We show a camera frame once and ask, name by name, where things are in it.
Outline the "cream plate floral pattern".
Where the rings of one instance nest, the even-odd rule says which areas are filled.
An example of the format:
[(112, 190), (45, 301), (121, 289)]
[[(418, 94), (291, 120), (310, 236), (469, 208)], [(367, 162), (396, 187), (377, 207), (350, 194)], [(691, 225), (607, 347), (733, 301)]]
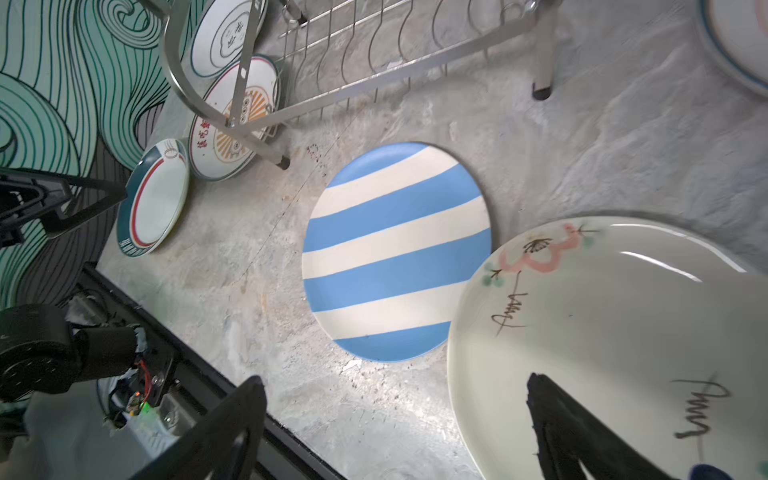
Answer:
[(487, 479), (539, 479), (531, 374), (670, 478), (767, 475), (767, 276), (683, 229), (582, 217), (476, 271), (448, 341), (461, 437)]

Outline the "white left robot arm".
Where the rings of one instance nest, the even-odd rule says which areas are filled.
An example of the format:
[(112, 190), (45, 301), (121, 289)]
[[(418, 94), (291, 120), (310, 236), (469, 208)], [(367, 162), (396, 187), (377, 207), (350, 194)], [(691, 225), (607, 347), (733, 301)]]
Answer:
[[(34, 221), (55, 239), (125, 198), (118, 183), (3, 167), (1, 246), (22, 244), (22, 227)], [(61, 394), (75, 383), (118, 376), (133, 369), (140, 355), (135, 327), (76, 325), (55, 305), (8, 308), (1, 312), (1, 400)]]

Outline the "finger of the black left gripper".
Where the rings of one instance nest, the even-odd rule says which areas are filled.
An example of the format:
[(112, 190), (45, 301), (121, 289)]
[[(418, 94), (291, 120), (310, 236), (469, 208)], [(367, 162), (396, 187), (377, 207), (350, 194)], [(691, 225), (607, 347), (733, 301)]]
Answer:
[(77, 202), (67, 207), (57, 205), (51, 213), (40, 218), (42, 227), (48, 237), (59, 237), (75, 230), (99, 215), (119, 205), (127, 197), (123, 184), (100, 179), (67, 179), (68, 187), (78, 186), (81, 193), (103, 193), (103, 196), (88, 205), (78, 205)]

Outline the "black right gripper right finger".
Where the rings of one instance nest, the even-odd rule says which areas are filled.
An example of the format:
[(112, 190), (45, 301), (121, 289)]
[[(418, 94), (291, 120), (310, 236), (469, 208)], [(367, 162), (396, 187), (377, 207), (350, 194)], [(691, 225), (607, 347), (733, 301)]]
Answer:
[(668, 479), (548, 376), (527, 381), (537, 458), (545, 479)]

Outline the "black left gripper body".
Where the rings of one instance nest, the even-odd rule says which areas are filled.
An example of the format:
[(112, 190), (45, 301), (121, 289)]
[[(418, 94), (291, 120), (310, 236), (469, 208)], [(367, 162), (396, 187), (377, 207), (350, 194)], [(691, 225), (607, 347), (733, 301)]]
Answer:
[(72, 199), (64, 175), (1, 168), (1, 245), (24, 242), (22, 227), (58, 210)]

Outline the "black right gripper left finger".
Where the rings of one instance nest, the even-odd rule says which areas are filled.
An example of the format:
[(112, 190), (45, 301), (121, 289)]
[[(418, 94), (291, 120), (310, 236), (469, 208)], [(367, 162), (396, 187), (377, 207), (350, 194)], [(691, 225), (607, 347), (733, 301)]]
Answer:
[(135, 479), (248, 479), (257, 463), (267, 397), (251, 376)]

